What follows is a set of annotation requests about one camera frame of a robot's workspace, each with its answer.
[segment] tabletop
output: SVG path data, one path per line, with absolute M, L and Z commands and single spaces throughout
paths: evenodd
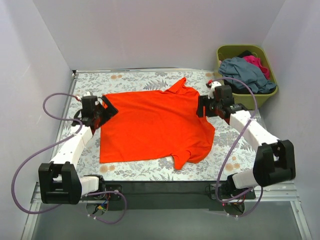
M 186 86 L 195 88 L 200 95 L 206 95 L 209 92 L 206 83 L 213 78 L 213 72 L 202 70 L 84 72 L 79 73 L 75 79 L 72 94 L 82 96 L 85 92 L 91 91 L 94 95 L 101 96 L 110 93 L 164 91 L 183 77 L 186 77 Z M 67 117 L 73 118 L 81 105 L 72 99 L 66 107 Z M 197 164 L 187 162 L 181 170 L 176 170 L 171 156 L 101 164 L 100 129 L 98 129 L 82 152 L 76 170 L 80 177 L 99 174 L 107 181 L 214 181 L 239 133 L 219 117 L 210 117 L 207 120 L 215 127 L 214 142 L 208 156 Z M 259 112 L 255 120 L 265 126 Z M 70 127 L 69 122 L 63 123 L 60 139 L 69 134 Z M 221 179 L 225 180 L 230 174 L 251 169 L 255 156 L 255 151 L 242 137 L 228 160 Z

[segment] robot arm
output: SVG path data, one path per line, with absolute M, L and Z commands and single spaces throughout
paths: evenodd
M 217 81 L 212 82 L 208 95 L 199 96 L 196 114 L 199 117 L 219 116 L 239 132 L 251 118 L 242 104 L 235 104 L 231 87 Z M 254 120 L 243 137 L 256 151 L 254 166 L 250 170 L 229 175 L 221 186 L 224 193 L 256 186 L 266 187 L 295 178 L 294 146 L 289 140 L 278 139 Z
M 102 176 L 88 175 L 79 178 L 76 172 L 79 158 L 96 129 L 118 113 L 105 96 L 101 99 L 104 106 L 98 101 L 98 97 L 90 92 L 81 98 L 82 109 L 74 116 L 83 124 L 80 132 L 75 134 L 79 123 L 74 121 L 70 130 L 70 135 L 74 137 L 63 144 L 49 163 L 40 165 L 38 174 L 43 203 L 77 204 L 82 196 L 105 190 Z

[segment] metal frame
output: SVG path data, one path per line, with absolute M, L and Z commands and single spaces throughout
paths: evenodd
M 109 69 L 109 70 L 73 70 L 73 81 L 70 84 L 70 88 L 68 93 L 72 94 L 75 89 L 75 85 L 77 83 L 77 78 L 79 74 L 82 73 L 116 73 L 116 72 L 177 72 L 177 71 L 182 71 L 182 72 L 201 72 L 201 71 L 206 71 L 206 70 L 201 70 L 201 69 L 190 69 L 190 68 L 135 68 L 135 69 Z M 69 110 L 69 105 L 70 105 L 71 99 L 68 97 L 64 106 L 63 114 L 62 117 L 66 117 L 68 114 Z M 65 122 L 61 122 L 56 141 L 58 141 L 62 135 L 62 130 L 64 128 Z M 57 153 L 58 147 L 54 147 L 52 151 L 52 156 L 55 156 Z M 255 194 L 256 196 L 260 195 L 260 187 L 256 187 L 255 189 Z M 247 199 L 246 201 L 248 202 L 256 202 L 257 199 Z M 269 187 L 264 188 L 263 192 L 263 197 L 261 199 L 262 202 L 290 202 L 292 211 L 295 216 L 295 220 L 297 222 L 301 237 L 303 240 L 311 240 L 311 234 L 305 219 L 305 216 L 303 214 L 302 208 L 300 206 L 300 201 L 299 201 L 299 195 L 297 192 L 297 189 L 294 185 L 293 181 L 288 181 L 280 184 L 275 184 Z M 87 201 L 86 199 L 83 199 L 80 201 L 81 203 L 99 203 L 101 201 L 98 200 L 90 200 Z M 37 183 L 35 186 L 35 190 L 31 199 L 31 207 L 30 210 L 32 211 L 38 211 L 41 206 L 41 195 L 40 195 L 40 188 L 39 184 Z M 22 240 L 29 240 L 32 238 L 34 228 L 36 225 L 38 215 L 30 215 L 27 217 L 25 227 L 22 233 Z

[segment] laundry basket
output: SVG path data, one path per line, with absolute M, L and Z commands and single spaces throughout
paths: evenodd
M 258 46 L 255 45 L 246 45 L 246 44 L 229 44 L 229 45 L 223 45 L 219 47 L 216 51 L 216 58 L 217 58 L 217 66 L 220 67 L 219 61 L 223 61 L 225 59 L 231 59 L 233 57 L 237 57 L 239 54 L 243 53 L 244 51 L 250 51 L 252 55 L 254 55 L 256 58 L 261 59 L 261 64 L 269 69 L 270 72 L 270 81 L 277 84 L 275 75 L 270 67 L 270 64 L 268 62 L 266 53 Z M 220 74 L 215 74 L 217 78 L 222 78 Z M 275 95 L 278 91 L 278 85 L 275 88 L 274 92 L 269 94 L 255 94 L 256 102 L 258 105 L 258 108 L 260 108 L 268 98 Z M 255 102 L 250 94 L 237 94 L 233 93 L 234 102 L 238 104 L 243 104 L 247 109 L 254 110 L 255 109 Z

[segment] gray cloth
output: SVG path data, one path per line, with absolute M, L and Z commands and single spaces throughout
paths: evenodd
M 224 77 L 238 79 L 249 86 L 254 94 L 269 94 L 274 91 L 277 86 L 273 82 L 266 79 L 259 67 L 247 62 L 240 57 L 233 57 L 224 60 L 218 70 L 219 74 Z M 243 90 L 240 82 L 226 79 L 226 81 L 234 85 L 237 89 Z

